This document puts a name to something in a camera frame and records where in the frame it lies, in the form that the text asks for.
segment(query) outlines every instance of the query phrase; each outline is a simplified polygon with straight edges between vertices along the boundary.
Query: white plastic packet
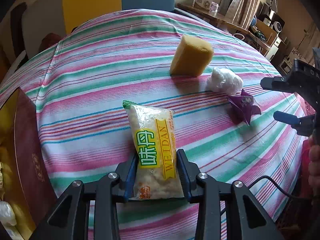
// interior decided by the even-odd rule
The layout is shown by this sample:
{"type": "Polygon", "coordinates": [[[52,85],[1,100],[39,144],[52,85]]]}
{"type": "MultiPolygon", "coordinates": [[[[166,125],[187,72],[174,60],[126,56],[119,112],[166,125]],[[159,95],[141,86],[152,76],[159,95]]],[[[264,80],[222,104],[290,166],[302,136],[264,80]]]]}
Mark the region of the white plastic packet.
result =
{"type": "Polygon", "coordinates": [[[0,222],[3,225],[10,224],[15,226],[17,224],[16,216],[12,207],[5,201],[0,201],[0,222]]]}
{"type": "Polygon", "coordinates": [[[134,199],[180,198],[173,111],[123,101],[139,155],[134,199]]]}
{"type": "Polygon", "coordinates": [[[213,92],[225,92],[232,96],[242,90],[243,81],[227,68],[214,67],[211,76],[207,79],[207,87],[213,92]]]}

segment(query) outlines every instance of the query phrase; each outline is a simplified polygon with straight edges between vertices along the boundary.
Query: yellow label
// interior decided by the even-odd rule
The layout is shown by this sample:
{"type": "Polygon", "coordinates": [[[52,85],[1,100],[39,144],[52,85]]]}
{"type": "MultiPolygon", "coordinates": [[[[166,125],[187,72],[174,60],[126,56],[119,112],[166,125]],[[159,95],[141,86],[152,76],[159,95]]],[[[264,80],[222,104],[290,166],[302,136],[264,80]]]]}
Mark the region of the yellow label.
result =
{"type": "Polygon", "coordinates": [[[171,134],[168,132],[167,122],[166,120],[156,119],[156,125],[160,141],[164,179],[175,178],[176,171],[173,165],[172,148],[170,143],[171,134]]]}
{"type": "Polygon", "coordinates": [[[161,152],[158,134],[151,129],[140,129],[135,132],[136,146],[140,168],[158,168],[161,165],[161,152]]]}

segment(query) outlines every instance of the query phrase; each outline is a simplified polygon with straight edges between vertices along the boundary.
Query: rice cracker package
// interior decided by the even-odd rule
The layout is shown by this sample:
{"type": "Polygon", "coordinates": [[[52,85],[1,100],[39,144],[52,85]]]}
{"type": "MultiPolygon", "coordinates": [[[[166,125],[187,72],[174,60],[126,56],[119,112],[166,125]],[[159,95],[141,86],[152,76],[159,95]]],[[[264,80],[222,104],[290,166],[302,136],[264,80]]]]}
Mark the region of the rice cracker package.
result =
{"type": "Polygon", "coordinates": [[[176,169],[173,111],[123,101],[139,164],[134,183],[137,200],[180,198],[183,191],[176,169]]]}

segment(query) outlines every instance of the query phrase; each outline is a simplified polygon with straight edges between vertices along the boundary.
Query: human hand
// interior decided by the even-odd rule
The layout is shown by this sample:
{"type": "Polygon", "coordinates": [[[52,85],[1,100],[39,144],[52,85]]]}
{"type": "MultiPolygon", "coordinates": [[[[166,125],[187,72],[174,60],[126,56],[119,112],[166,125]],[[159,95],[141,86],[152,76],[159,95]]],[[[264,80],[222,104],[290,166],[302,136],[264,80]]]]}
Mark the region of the human hand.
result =
{"type": "Polygon", "coordinates": [[[309,137],[309,185],[313,188],[314,194],[320,192],[320,146],[315,145],[312,135],[309,137]]]}

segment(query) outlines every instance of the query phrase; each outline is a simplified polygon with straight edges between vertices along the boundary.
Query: crumpled white plastic bag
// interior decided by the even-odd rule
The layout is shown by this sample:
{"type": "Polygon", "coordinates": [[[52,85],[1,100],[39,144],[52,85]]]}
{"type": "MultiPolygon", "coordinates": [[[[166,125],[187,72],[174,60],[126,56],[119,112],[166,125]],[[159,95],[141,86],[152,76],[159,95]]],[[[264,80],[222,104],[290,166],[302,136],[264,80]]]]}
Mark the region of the crumpled white plastic bag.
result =
{"type": "Polygon", "coordinates": [[[227,68],[214,67],[207,79],[207,87],[213,92],[225,92],[233,96],[242,90],[243,81],[241,77],[227,68]]]}
{"type": "Polygon", "coordinates": [[[0,201],[0,221],[3,225],[10,224],[15,226],[17,224],[12,207],[5,201],[0,201]]]}

